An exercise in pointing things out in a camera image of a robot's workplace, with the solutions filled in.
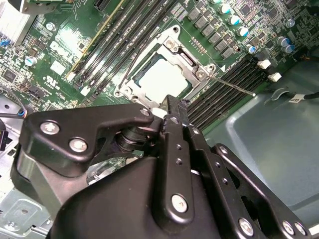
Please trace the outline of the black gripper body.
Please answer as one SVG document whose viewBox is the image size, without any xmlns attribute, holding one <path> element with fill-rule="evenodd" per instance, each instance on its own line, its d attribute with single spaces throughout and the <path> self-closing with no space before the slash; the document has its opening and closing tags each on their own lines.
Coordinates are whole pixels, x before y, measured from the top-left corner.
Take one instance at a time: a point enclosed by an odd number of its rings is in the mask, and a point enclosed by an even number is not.
<svg viewBox="0 0 319 239">
<path fill-rule="evenodd" d="M 59 210 L 51 239 L 219 239 L 207 191 L 192 174 L 195 218 L 169 234 L 153 219 L 152 203 L 162 158 L 149 157 L 116 171 L 72 196 Z"/>
</svg>

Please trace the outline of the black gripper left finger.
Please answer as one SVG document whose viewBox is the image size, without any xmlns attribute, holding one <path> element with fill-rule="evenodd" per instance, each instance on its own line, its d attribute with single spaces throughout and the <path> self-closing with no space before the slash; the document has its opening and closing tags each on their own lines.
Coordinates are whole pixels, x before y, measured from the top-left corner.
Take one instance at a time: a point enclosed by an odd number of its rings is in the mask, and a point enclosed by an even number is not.
<svg viewBox="0 0 319 239">
<path fill-rule="evenodd" d="M 13 170 L 55 222 L 78 192 L 138 160 L 160 157 L 152 215 L 160 225 L 188 225 L 194 202 L 179 102 L 167 96 L 159 107 L 163 117 L 140 104 L 31 114 L 22 125 Z"/>
</svg>

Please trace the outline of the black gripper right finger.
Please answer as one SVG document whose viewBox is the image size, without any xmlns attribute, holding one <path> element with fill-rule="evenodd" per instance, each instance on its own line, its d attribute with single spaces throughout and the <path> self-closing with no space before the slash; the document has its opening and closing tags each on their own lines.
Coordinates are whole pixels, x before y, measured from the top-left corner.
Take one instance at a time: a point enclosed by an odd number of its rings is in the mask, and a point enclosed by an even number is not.
<svg viewBox="0 0 319 239">
<path fill-rule="evenodd" d="M 209 146 L 189 123 L 188 101 L 179 102 L 190 145 L 223 239 L 310 239 L 304 223 L 227 146 Z"/>
</svg>

